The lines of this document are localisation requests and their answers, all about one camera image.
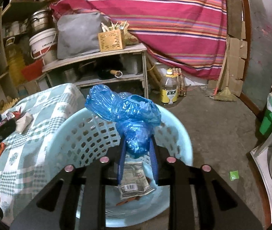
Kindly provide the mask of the red plastic basket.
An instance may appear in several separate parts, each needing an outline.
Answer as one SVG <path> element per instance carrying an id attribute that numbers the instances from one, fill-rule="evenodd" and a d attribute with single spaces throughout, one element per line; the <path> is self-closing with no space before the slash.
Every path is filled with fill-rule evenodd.
<path id="1" fill-rule="evenodd" d="M 25 66 L 21 73 L 25 80 L 32 81 L 42 75 L 43 60 L 38 59 L 34 63 Z"/>

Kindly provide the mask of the yellow egg tray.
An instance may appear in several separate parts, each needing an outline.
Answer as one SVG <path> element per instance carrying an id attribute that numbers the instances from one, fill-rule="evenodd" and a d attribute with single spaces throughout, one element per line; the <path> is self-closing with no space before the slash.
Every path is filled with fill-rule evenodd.
<path id="1" fill-rule="evenodd" d="M 0 113 L 4 113 L 8 109 L 12 108 L 16 103 L 20 100 L 20 98 L 15 98 L 11 102 L 7 102 L 3 105 L 3 108 L 1 109 Z"/>

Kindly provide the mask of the pink foil wrapper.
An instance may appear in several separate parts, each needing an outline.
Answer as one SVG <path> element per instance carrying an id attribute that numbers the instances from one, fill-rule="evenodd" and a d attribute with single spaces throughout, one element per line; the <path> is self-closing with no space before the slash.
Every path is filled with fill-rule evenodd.
<path id="1" fill-rule="evenodd" d="M 4 125 L 6 122 L 10 121 L 11 119 L 15 118 L 15 115 L 13 112 L 6 112 L 4 114 L 1 114 L 2 121 L 0 121 L 0 127 Z"/>

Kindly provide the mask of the cardboard box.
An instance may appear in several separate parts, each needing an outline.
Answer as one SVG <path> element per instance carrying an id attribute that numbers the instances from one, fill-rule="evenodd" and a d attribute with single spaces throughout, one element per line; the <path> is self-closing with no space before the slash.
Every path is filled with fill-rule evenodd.
<path id="1" fill-rule="evenodd" d="M 16 89 L 18 97 L 21 99 L 41 91 L 35 80 L 25 82 L 17 86 Z"/>

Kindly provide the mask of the beige cloth pouch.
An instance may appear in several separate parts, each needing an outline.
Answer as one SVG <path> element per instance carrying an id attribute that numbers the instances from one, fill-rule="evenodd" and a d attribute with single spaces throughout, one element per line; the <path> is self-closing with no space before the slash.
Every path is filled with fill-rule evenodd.
<path id="1" fill-rule="evenodd" d="M 17 133 L 22 134 L 23 131 L 26 129 L 27 126 L 32 122 L 33 116 L 26 112 L 20 119 L 16 121 L 16 129 Z"/>

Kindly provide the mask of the yellow utensil holder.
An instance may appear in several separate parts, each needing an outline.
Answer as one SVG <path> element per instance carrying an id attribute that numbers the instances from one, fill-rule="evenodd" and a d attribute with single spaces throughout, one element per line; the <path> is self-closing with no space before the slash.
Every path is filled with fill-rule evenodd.
<path id="1" fill-rule="evenodd" d="M 102 33 L 98 34 L 99 49 L 101 52 L 123 50 L 126 47 L 124 42 L 124 29 L 127 21 L 116 22 L 106 26 L 101 22 Z"/>

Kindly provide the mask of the striped magenta cloth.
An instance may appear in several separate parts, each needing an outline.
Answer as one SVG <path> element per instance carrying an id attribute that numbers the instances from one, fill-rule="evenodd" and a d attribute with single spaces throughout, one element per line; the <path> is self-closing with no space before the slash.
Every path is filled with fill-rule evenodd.
<path id="1" fill-rule="evenodd" d="M 159 62 L 217 80 L 225 54 L 225 0 L 59 0 L 55 17 L 100 12 L 128 30 Z"/>

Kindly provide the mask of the clear orange snack wrapper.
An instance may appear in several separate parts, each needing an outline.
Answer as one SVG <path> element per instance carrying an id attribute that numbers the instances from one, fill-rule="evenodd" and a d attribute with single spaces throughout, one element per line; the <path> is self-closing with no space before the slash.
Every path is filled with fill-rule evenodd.
<path id="1" fill-rule="evenodd" d="M 124 199 L 124 200 L 120 201 L 119 203 L 117 203 L 116 206 L 121 206 L 121 205 L 124 205 L 124 204 L 126 204 L 128 202 L 131 202 L 131 201 L 134 201 L 134 200 L 139 200 L 139 199 L 140 199 L 140 196 L 127 198 L 127 199 Z"/>

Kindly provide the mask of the light blue plastic basket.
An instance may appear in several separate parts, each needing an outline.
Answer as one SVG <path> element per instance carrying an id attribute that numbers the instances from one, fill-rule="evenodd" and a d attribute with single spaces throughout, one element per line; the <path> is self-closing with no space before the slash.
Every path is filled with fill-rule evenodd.
<path id="1" fill-rule="evenodd" d="M 193 148 L 184 125 L 166 108 L 159 107 L 161 124 L 155 128 L 155 140 L 169 154 L 185 164 L 193 164 Z M 120 142 L 115 124 L 107 122 L 83 108 L 68 118 L 54 133 L 47 145 L 45 172 L 51 181 L 66 165 L 87 166 L 106 155 Z M 106 227 L 127 227 L 150 220 L 169 208 L 169 186 L 157 186 L 139 200 L 119 205 L 120 191 L 106 186 Z"/>

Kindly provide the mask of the black white printed snack bag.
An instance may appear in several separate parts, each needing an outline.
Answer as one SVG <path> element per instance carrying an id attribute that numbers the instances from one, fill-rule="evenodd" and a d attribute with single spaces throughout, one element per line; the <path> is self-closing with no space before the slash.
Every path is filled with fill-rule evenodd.
<path id="1" fill-rule="evenodd" d="M 123 176 L 118 189 L 121 200 L 142 197 L 155 190 L 150 186 L 141 162 L 124 164 Z"/>

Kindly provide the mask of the red silver chip bag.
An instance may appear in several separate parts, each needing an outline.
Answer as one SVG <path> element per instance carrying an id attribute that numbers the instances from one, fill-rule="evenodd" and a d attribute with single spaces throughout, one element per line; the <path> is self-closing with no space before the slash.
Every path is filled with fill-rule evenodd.
<path id="1" fill-rule="evenodd" d="M 14 115 L 14 120 L 17 121 L 21 118 L 21 108 L 19 108 L 19 110 L 17 111 L 13 111 L 12 114 Z"/>

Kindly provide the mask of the wooden handled pan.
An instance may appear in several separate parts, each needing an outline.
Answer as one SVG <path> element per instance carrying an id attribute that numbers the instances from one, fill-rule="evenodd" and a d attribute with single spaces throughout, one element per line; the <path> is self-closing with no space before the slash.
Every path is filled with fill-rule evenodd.
<path id="1" fill-rule="evenodd" d="M 110 70 L 109 72 L 110 72 L 110 74 L 112 74 L 113 76 L 115 76 L 115 78 L 121 78 L 123 76 L 123 73 L 121 71 Z"/>

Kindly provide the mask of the oil bottle on floor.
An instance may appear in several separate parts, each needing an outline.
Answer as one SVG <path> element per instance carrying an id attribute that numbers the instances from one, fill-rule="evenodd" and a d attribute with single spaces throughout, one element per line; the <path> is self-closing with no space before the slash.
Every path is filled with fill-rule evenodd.
<path id="1" fill-rule="evenodd" d="M 177 74 L 173 69 L 167 69 L 165 76 L 161 80 L 160 101 L 163 104 L 172 105 L 178 98 Z"/>

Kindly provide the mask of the grey fabric cover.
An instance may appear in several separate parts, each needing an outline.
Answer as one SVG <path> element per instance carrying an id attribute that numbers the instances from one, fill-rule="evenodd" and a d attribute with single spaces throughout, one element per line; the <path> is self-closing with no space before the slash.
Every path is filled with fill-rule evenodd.
<path id="1" fill-rule="evenodd" d="M 58 59 L 68 59 L 100 51 L 98 34 L 110 20 L 99 12 L 61 16 L 58 28 Z"/>

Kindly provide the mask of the steel cooking pot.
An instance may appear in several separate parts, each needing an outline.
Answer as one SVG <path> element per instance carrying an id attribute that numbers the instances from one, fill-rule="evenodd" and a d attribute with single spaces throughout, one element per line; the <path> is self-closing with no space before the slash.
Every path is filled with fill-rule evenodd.
<path id="1" fill-rule="evenodd" d="M 54 27 L 52 12 L 49 9 L 38 10 L 28 19 L 28 34 L 34 36 Z"/>

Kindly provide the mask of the blue plastic bag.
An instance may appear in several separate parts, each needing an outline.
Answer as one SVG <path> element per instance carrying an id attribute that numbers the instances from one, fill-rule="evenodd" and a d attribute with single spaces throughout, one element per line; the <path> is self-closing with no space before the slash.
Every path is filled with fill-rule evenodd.
<path id="1" fill-rule="evenodd" d="M 102 84 L 90 89 L 85 107 L 101 119 L 115 123 L 134 159 L 147 154 L 150 138 L 161 124 L 161 112 L 153 101 L 128 92 L 116 93 Z"/>

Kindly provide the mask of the straw broom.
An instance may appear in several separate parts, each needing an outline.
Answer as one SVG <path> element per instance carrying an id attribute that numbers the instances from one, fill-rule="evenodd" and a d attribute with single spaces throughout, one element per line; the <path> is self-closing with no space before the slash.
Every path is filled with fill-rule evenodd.
<path id="1" fill-rule="evenodd" d="M 221 87 L 221 79 L 224 75 L 225 75 L 225 81 L 226 81 L 225 88 L 222 89 L 220 92 L 218 92 L 219 88 Z M 222 101 L 222 102 L 236 101 L 236 96 L 232 94 L 229 89 L 229 66 L 227 64 L 227 51 L 225 51 L 225 56 L 224 56 L 220 76 L 218 78 L 216 87 L 214 89 L 212 96 L 209 96 L 209 98 L 215 101 Z"/>

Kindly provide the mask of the green checkered tablecloth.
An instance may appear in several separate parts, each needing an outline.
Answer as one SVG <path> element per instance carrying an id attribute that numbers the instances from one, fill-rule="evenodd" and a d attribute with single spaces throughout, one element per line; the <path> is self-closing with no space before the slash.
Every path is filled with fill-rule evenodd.
<path id="1" fill-rule="evenodd" d="M 14 218 L 48 183 L 45 156 L 59 126 L 84 107 L 85 98 L 74 84 L 49 88 L 22 99 L 13 110 L 32 115 L 23 133 L 5 140 L 0 156 L 0 208 L 2 222 Z"/>

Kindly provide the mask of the wooden low cabinet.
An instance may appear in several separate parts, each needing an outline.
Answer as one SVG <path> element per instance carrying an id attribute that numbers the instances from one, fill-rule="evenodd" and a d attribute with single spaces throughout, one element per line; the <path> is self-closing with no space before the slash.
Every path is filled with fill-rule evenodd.
<path id="1" fill-rule="evenodd" d="M 148 98 L 148 79 L 144 44 L 127 46 L 123 50 L 97 52 L 78 57 L 55 60 L 42 68 L 51 86 L 60 83 L 74 83 L 78 87 L 92 87 L 98 84 L 139 81 L 143 96 Z M 110 70 L 123 73 L 115 78 Z"/>

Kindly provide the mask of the yellow oil jug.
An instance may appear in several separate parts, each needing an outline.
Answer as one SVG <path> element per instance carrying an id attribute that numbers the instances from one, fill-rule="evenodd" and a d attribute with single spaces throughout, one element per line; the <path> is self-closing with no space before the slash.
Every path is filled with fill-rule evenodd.
<path id="1" fill-rule="evenodd" d="M 21 73 L 21 70 L 26 67 L 23 52 L 20 47 L 15 44 L 14 36 L 7 39 L 4 49 L 9 66 L 9 74 L 14 86 L 17 87 L 26 81 Z"/>

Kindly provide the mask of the white plastic bucket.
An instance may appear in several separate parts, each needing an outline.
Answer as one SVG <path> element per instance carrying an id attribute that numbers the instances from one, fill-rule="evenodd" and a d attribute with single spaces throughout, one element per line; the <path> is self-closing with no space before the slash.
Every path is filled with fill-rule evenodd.
<path id="1" fill-rule="evenodd" d="M 55 28 L 46 29 L 35 34 L 29 39 L 32 59 L 44 57 L 47 53 L 57 52 L 58 34 Z"/>

